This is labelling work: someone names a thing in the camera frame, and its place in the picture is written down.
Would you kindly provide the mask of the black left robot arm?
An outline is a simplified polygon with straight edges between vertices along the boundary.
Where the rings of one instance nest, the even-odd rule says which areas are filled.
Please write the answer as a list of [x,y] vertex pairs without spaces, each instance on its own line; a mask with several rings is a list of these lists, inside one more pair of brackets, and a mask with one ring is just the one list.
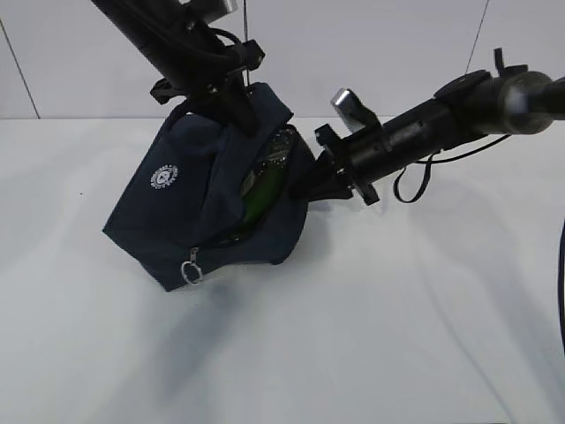
[[202,1],[96,1],[100,11],[161,74],[150,90],[161,105],[181,107],[251,136],[260,128],[245,72],[260,67],[265,53],[255,40],[212,27],[227,4]]

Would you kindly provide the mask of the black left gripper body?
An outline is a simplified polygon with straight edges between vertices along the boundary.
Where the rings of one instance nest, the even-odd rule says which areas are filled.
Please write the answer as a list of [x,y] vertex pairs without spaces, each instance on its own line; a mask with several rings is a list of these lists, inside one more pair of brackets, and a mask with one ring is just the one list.
[[255,71],[265,52],[255,40],[225,46],[220,54],[178,45],[162,47],[149,55],[162,75],[150,89],[161,105],[176,97],[199,99],[212,95],[224,85],[238,83],[245,71]]

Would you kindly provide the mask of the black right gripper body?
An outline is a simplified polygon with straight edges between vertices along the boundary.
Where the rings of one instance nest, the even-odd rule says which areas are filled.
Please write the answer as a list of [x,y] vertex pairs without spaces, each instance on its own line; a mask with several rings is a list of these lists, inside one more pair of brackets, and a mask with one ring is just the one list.
[[353,192],[357,192],[366,205],[377,203],[380,197],[373,184],[361,178],[346,139],[340,138],[328,124],[317,128],[314,134],[335,169],[335,179],[340,186],[340,198],[335,200],[348,200],[353,197]]

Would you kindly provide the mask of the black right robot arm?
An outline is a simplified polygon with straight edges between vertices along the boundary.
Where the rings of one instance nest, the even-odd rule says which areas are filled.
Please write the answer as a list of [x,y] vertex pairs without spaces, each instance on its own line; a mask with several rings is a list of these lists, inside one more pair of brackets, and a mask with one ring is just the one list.
[[564,81],[512,67],[493,77],[480,70],[459,77],[432,98],[382,123],[350,89],[336,97],[350,135],[319,127],[320,156],[291,188],[305,201],[379,201],[374,182],[426,156],[489,135],[533,135],[564,119]]

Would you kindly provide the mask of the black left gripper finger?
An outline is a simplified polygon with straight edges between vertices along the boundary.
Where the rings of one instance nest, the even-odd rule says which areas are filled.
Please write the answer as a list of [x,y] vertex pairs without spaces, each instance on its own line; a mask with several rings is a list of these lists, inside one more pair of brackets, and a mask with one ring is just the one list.
[[260,129],[258,113],[252,105],[252,90],[241,80],[226,80],[218,91],[220,116],[245,135],[255,135]]

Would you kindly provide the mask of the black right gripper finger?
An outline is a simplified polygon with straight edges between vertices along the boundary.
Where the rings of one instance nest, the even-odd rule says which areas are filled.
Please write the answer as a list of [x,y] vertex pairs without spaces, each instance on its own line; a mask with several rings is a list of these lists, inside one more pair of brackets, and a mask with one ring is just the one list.
[[326,152],[317,159],[295,154],[290,162],[289,198],[292,201],[322,201],[340,198],[335,169]]

